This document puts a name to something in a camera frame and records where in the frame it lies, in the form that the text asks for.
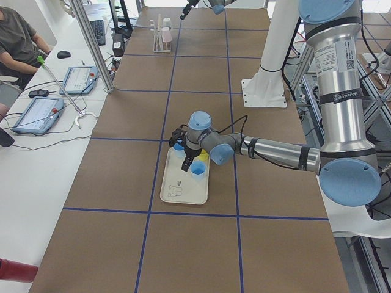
table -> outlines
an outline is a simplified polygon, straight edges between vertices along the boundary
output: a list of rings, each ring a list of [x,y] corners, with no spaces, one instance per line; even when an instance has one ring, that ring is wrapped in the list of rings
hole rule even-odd
[[[153,55],[149,29],[133,32],[30,292],[348,292],[312,173],[237,156],[212,164],[206,204],[160,200],[167,139],[195,110],[305,143],[294,103],[243,107],[266,10],[180,12],[142,11],[141,26],[171,17],[175,50]]]
[[[64,78],[70,66],[81,66],[82,61],[86,65],[94,64],[76,20],[72,22],[68,31],[69,34],[58,41],[46,60],[58,79]],[[107,33],[106,45],[100,47],[104,58],[109,57],[107,52],[111,52],[111,46],[112,39]],[[72,56],[68,59],[58,59],[56,55],[61,50],[70,51]],[[48,72],[40,68],[28,86],[50,80]],[[59,89],[55,83],[42,85],[41,88],[57,91]],[[9,113],[25,110],[31,101],[28,92],[22,93]],[[84,99],[87,110],[99,115],[106,99],[101,79],[97,80],[95,88],[90,94],[85,95]],[[85,106],[81,98],[77,100],[77,104],[81,108]],[[75,117],[74,108],[67,107],[51,131],[68,130]],[[16,120],[17,117],[10,118],[9,122],[13,125]],[[48,134],[43,137],[9,133],[14,137],[16,145],[38,148],[60,140],[87,137],[91,135],[97,119],[86,116],[79,122],[81,129],[74,126],[67,133]],[[0,126],[8,127],[5,121],[2,121]],[[0,223],[1,258],[40,265],[88,141],[89,138],[78,139],[36,151],[14,146],[0,150],[0,212],[3,216]],[[0,292],[24,293],[30,286],[31,284],[0,280]]]

blue joint cap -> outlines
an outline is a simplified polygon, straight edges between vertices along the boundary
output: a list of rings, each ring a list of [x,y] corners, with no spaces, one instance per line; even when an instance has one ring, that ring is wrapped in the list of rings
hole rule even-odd
[[[189,127],[196,131],[208,129],[212,125],[212,118],[204,111],[194,112],[190,116]]]
[[[357,0],[300,0],[299,14],[305,23],[322,24],[344,14]]]
[[[214,14],[220,14],[224,11],[224,5],[215,5],[212,7]]]
[[[234,152],[232,147],[227,143],[223,143],[222,145],[216,145],[209,152],[210,158],[217,165],[223,165],[228,162],[233,157],[233,154]]]
[[[351,158],[328,162],[319,174],[320,187],[332,201],[344,206],[363,206],[381,189],[380,176],[370,164]]]

tray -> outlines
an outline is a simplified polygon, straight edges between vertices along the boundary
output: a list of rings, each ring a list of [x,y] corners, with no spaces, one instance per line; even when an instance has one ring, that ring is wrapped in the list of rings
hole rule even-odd
[[[190,171],[181,169],[183,159],[175,155],[173,148],[169,149],[160,198],[166,203],[204,204],[208,200],[209,159],[204,161],[206,173],[200,181],[196,181]]]

brown table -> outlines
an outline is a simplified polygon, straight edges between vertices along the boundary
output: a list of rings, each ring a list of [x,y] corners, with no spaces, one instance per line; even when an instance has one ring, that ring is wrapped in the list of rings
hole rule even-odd
[[[237,156],[211,165],[204,205],[160,200],[167,139],[196,110],[217,129],[248,114],[246,134],[305,143],[291,101],[243,107],[266,10],[180,12],[143,10],[141,26],[171,17],[173,50],[152,54],[152,32],[135,28],[31,293],[349,292],[313,173]]]

green tip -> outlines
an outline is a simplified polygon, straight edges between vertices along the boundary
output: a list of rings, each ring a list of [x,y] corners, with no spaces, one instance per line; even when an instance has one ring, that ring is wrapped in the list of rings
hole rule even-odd
[[[41,63],[42,66],[45,64],[45,60],[43,60],[43,58],[42,58],[41,55],[39,55],[39,56],[37,57],[37,60],[38,60],[39,63]]]

